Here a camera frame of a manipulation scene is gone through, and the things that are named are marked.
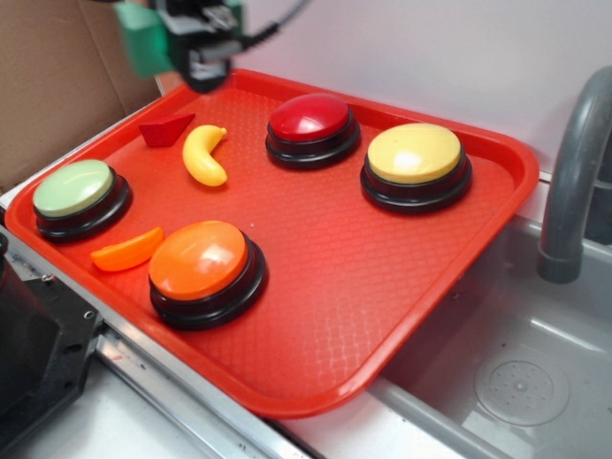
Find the faucet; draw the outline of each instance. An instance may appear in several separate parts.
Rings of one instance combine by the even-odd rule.
[[[579,277],[582,239],[612,243],[612,66],[585,84],[569,119],[548,192],[537,271],[550,282]]]

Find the plastic tray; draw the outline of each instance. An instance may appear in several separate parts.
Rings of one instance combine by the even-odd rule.
[[[132,207],[114,227],[78,243],[42,239],[32,197],[43,176],[14,199],[8,228],[251,411],[292,418],[337,406],[375,378],[514,215],[536,185],[538,165],[508,137],[346,95],[339,96],[362,129],[353,156],[315,171],[272,164],[264,143],[270,114],[289,98],[319,91],[249,71],[235,71],[212,95],[179,88],[49,171],[92,158],[113,166],[134,190]],[[175,113],[196,117],[174,146],[146,147],[139,123]],[[451,208],[396,215],[363,198],[360,170],[376,135],[413,121],[457,134],[473,165],[472,186]],[[219,188],[198,184],[183,165],[186,134],[200,124],[228,129],[213,153],[229,175]],[[170,234],[203,220],[233,223],[261,247],[270,268],[259,302],[219,329],[166,327],[150,304],[146,264],[103,273],[90,260],[91,251],[155,226]]]

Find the orange slice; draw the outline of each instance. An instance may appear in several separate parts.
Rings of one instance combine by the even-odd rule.
[[[103,271],[122,271],[147,261],[164,241],[164,230],[156,227],[127,241],[92,251],[94,264]]]

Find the sink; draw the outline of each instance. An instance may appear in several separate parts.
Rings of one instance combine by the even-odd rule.
[[[551,284],[536,272],[540,231],[515,217],[385,367],[390,383],[375,395],[486,445],[482,457],[609,457],[612,250],[585,241],[580,278]]]

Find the tray rim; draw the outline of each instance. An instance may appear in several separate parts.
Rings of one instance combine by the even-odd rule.
[[[282,92],[274,90],[278,89],[279,87],[282,89]],[[187,365],[192,366],[189,363],[190,357],[188,354],[196,354],[196,356],[193,357],[198,361],[210,363],[210,366],[207,368],[206,375],[203,375],[198,368],[194,368],[194,370],[202,377],[208,379],[215,385],[220,386],[222,390],[226,391],[237,402],[241,403],[251,411],[277,419],[312,416],[323,411],[327,411],[328,409],[338,406],[339,404],[342,404],[357,396],[376,378],[381,369],[393,357],[395,351],[397,351],[397,349],[399,349],[399,347],[406,340],[408,340],[410,334],[435,307],[435,304],[442,297],[442,295],[444,295],[451,288],[463,271],[467,269],[471,263],[473,263],[473,261],[482,251],[484,251],[495,235],[502,230],[508,221],[512,219],[515,212],[522,205],[523,201],[529,197],[539,180],[539,165],[533,152],[525,144],[506,135],[469,126],[461,122],[444,120],[431,115],[413,112],[404,108],[394,107],[363,98],[357,98],[296,81],[290,81],[278,76],[269,76],[250,70],[236,69],[232,71],[232,75],[226,89],[248,91],[250,93],[259,94],[268,98],[275,98],[279,101],[313,92],[334,94],[343,98],[351,106],[356,114],[356,118],[359,118],[360,114],[364,114],[368,111],[370,113],[375,112],[380,119],[379,124],[369,123],[369,125],[379,129],[392,127],[393,125],[397,125],[398,120],[405,119],[438,123],[440,125],[444,125],[448,129],[451,129],[460,137],[462,134],[476,136],[478,138],[485,139],[488,142],[503,144],[507,149],[514,153],[513,159],[503,157],[498,159],[498,164],[502,165],[506,170],[509,170],[510,175],[514,179],[514,192],[509,199],[506,200],[504,204],[496,211],[496,213],[484,223],[481,230],[476,234],[476,237],[472,238],[472,240],[465,245],[462,250],[460,250],[453,261],[447,266],[446,270],[442,274],[438,275],[436,280],[429,286],[425,294],[414,302],[411,308],[406,310],[403,318],[390,331],[390,333],[386,335],[383,342],[381,342],[365,359],[363,364],[350,377],[348,377],[346,381],[339,384],[337,387],[330,388],[324,392],[316,394],[315,396],[301,399],[279,399],[261,394],[250,386],[236,380],[233,377],[233,373],[228,373],[220,361],[213,360],[207,355],[195,352],[191,348],[187,348],[186,352],[181,352],[180,354],[182,355],[179,357],[177,355],[177,349],[184,346],[178,342],[180,340],[177,337],[172,337],[172,341],[177,342],[165,342],[164,344],[161,344],[154,336],[151,336],[150,327],[141,327],[140,325],[136,325],[133,320],[130,319],[129,315],[126,315],[124,312],[117,311],[109,304],[109,307],[114,309],[121,316],[125,317],[132,325],[144,331],[148,336],[157,341],[162,347],[175,355],[175,357],[177,357],[179,360],[184,361]],[[81,285],[88,285],[92,284],[93,280],[93,287],[96,288],[87,288],[87,290],[89,290],[92,295],[100,299],[102,302],[108,304],[106,299],[108,294],[104,292],[104,285],[97,279],[92,278],[92,276],[87,272],[80,271],[72,260],[63,256],[59,251],[49,251],[49,246],[51,246],[52,249],[53,245],[48,244],[41,238],[31,236],[30,229],[25,228],[21,224],[18,218],[17,209],[21,206],[26,206],[28,203],[25,203],[24,201],[27,199],[29,193],[31,193],[32,190],[34,190],[37,185],[49,174],[53,173],[58,168],[65,164],[77,161],[79,158],[88,155],[92,150],[97,151],[98,145],[112,140],[112,138],[117,136],[119,132],[121,132],[124,136],[131,137],[132,139],[138,137],[140,135],[140,131],[138,129],[139,122],[142,122],[142,120],[145,120],[147,117],[154,119],[167,114],[164,108],[168,105],[176,107],[177,103],[187,103],[188,101],[198,97],[202,97],[202,95],[191,92],[184,85],[180,86],[142,109],[137,116],[126,119],[116,127],[101,135],[98,139],[83,146],[83,148],[76,151],[73,155],[70,155],[63,161],[54,164],[49,170],[24,187],[24,189],[22,189],[12,200],[5,216],[7,228],[41,256],[58,266],[59,269],[64,271],[74,281],[80,283]],[[101,154],[98,156],[98,159],[103,160],[105,158],[105,156]]]

